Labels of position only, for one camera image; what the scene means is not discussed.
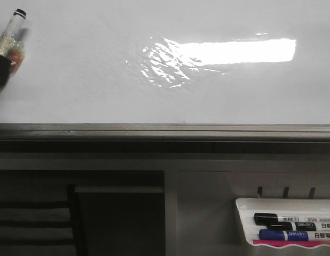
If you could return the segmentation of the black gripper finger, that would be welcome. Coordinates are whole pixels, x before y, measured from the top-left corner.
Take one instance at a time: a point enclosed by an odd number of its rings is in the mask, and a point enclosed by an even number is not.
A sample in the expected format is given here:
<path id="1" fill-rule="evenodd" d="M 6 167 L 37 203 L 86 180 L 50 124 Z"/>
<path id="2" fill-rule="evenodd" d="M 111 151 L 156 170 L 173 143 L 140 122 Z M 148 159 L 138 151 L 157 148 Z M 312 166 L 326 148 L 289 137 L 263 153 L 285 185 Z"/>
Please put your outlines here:
<path id="1" fill-rule="evenodd" d="M 12 61 L 2 55 L 0 55 L 0 89 L 3 88 L 10 76 L 10 67 Z"/>

